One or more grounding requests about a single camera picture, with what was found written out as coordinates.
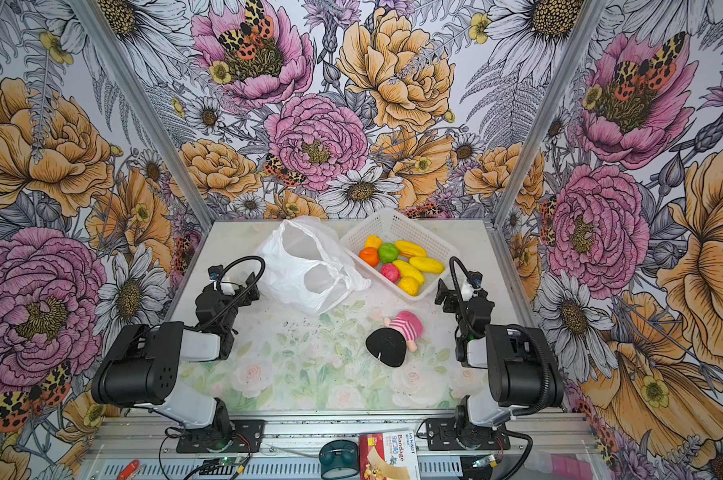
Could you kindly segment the yellow toy lemon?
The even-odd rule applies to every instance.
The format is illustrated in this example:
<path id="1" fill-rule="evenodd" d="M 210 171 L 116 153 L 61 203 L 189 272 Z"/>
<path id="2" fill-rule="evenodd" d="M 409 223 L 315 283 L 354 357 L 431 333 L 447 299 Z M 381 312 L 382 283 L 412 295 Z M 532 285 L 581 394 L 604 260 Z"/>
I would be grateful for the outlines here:
<path id="1" fill-rule="evenodd" d="M 399 289 L 402 292 L 405 292 L 405 294 L 411 297 L 417 297 L 417 295 L 419 295 L 419 288 L 421 288 L 421 282 L 419 282 L 417 278 L 411 276 L 403 276 L 401 277 L 401 279 L 399 279 L 399 283 L 397 283 L 397 286 L 399 286 Z"/>

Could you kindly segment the yellow toy corn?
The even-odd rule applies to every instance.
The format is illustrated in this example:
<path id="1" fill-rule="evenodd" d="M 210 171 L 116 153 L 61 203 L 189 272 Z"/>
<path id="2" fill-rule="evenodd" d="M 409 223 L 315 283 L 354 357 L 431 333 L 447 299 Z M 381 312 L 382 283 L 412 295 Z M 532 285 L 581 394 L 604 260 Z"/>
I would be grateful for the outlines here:
<path id="1" fill-rule="evenodd" d="M 417 268 L 413 267 L 409 262 L 405 262 L 403 260 L 395 260 L 393 261 L 393 266 L 395 266 L 399 270 L 401 278 L 411 277 L 414 280 L 417 280 L 417 283 L 419 285 L 425 284 L 425 276 Z"/>

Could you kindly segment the pink toy strawberry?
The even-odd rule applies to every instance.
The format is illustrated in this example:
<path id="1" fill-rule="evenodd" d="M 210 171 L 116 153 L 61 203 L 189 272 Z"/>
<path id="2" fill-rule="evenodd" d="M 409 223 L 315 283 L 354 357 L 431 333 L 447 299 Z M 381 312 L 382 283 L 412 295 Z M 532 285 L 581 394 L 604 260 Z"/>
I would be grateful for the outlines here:
<path id="1" fill-rule="evenodd" d="M 399 268 L 395 266 L 393 263 L 387 263 L 381 267 L 381 270 L 379 270 L 379 273 L 386 279 L 389 280 L 393 284 L 397 284 L 399 282 L 399 279 L 401 279 L 401 272 L 399 271 Z"/>

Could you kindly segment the white plastic bag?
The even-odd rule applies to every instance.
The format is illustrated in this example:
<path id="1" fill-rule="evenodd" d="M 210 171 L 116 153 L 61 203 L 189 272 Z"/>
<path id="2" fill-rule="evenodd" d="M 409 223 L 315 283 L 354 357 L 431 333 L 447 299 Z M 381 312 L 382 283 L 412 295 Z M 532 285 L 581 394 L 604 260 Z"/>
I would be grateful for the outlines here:
<path id="1" fill-rule="evenodd" d="M 371 288 L 334 230 L 301 216 L 281 221 L 257 247 L 265 262 L 258 285 L 265 295 L 307 314 L 323 314 Z"/>

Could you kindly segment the green toy leaf fruit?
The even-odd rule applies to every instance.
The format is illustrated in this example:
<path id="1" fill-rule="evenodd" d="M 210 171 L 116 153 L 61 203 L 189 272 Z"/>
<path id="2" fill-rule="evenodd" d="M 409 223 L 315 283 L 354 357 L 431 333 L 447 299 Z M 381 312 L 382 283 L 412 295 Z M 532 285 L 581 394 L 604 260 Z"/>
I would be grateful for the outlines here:
<path id="1" fill-rule="evenodd" d="M 399 259 L 399 248 L 392 243 L 383 243 L 379 248 L 379 260 L 382 264 L 393 263 Z"/>

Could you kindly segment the orange toy orange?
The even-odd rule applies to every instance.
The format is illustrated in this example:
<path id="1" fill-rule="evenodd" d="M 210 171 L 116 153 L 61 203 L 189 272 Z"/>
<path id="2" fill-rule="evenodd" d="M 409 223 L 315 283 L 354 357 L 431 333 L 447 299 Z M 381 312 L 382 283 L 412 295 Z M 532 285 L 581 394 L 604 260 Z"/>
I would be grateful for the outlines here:
<path id="1" fill-rule="evenodd" d="M 379 260 L 379 250 L 373 247 L 365 247 L 365 249 L 359 252 L 358 257 L 360 260 L 363 260 L 365 264 L 371 266 L 371 268 L 377 268 L 379 262 L 381 262 L 381 260 Z"/>

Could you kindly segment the peach toy fruit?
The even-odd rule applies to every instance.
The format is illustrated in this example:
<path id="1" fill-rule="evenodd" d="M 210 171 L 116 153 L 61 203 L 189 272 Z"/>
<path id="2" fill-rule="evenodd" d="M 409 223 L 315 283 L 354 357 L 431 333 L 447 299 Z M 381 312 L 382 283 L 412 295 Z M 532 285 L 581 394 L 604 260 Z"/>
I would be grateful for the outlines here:
<path id="1" fill-rule="evenodd" d="M 379 250 L 381 245 L 383 245 L 383 240 L 375 235 L 371 235 L 367 237 L 367 240 L 365 240 L 365 248 Z"/>

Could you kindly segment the yellow toy banana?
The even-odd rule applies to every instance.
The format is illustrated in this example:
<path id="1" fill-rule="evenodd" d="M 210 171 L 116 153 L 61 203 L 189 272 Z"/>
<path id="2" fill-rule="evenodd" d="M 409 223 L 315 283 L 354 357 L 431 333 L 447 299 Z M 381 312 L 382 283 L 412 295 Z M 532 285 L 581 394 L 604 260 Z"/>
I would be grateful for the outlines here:
<path id="1" fill-rule="evenodd" d="M 403 256 L 405 258 L 413 258 L 413 257 L 427 257 L 429 254 L 427 254 L 427 250 L 425 248 L 409 241 L 405 240 L 399 240 L 395 241 L 395 247 L 397 250 L 399 250 L 399 256 Z"/>

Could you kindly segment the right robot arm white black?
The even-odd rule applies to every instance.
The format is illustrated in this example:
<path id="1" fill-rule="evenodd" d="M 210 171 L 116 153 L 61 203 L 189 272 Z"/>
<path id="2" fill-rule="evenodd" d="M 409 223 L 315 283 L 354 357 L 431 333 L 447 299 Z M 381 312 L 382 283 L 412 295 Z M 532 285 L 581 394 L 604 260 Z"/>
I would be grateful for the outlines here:
<path id="1" fill-rule="evenodd" d="M 471 272 L 459 290 L 439 280 L 435 304 L 457 320 L 457 361 L 485 370 L 487 386 L 463 396 L 453 419 L 425 421 L 429 450 L 505 449 L 505 424 L 563 404 L 565 382 L 545 334 L 539 328 L 493 323 L 495 304 L 481 288 L 481 274 Z"/>

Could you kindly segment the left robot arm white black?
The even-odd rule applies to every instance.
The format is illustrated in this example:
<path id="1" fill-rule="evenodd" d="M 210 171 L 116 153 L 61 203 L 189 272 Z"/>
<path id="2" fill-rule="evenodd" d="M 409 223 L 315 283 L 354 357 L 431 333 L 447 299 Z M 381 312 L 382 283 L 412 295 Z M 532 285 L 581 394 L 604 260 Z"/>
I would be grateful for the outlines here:
<path id="1" fill-rule="evenodd" d="M 264 422 L 232 419 L 222 399 L 182 381 L 179 367 L 229 358 L 235 318 L 240 308 L 259 300 L 257 283 L 264 272 L 265 261 L 256 255 L 211 267 L 211 282 L 195 300 L 195 326 L 171 321 L 123 327 L 93 378 L 95 402 L 175 422 L 179 453 L 257 452 Z"/>

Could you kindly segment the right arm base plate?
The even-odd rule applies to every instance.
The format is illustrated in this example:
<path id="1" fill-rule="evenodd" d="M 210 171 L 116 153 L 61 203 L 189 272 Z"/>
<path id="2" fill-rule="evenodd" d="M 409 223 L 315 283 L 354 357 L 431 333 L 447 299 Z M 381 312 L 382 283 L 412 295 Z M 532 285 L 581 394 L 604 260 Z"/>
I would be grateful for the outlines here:
<path id="1" fill-rule="evenodd" d="M 425 440 L 431 451 L 505 450 L 511 447 L 507 432 L 501 429 L 457 425 L 455 418 L 425 419 Z"/>

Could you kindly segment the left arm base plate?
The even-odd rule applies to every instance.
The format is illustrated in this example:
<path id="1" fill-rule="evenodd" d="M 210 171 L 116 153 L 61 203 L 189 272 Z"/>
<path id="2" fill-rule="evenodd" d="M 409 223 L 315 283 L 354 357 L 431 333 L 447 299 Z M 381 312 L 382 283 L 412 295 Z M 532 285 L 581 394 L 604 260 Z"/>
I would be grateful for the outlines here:
<path id="1" fill-rule="evenodd" d="M 212 426 L 181 434 L 175 450 L 180 454 L 257 453 L 263 438 L 263 420 L 233 419 L 222 431 Z"/>

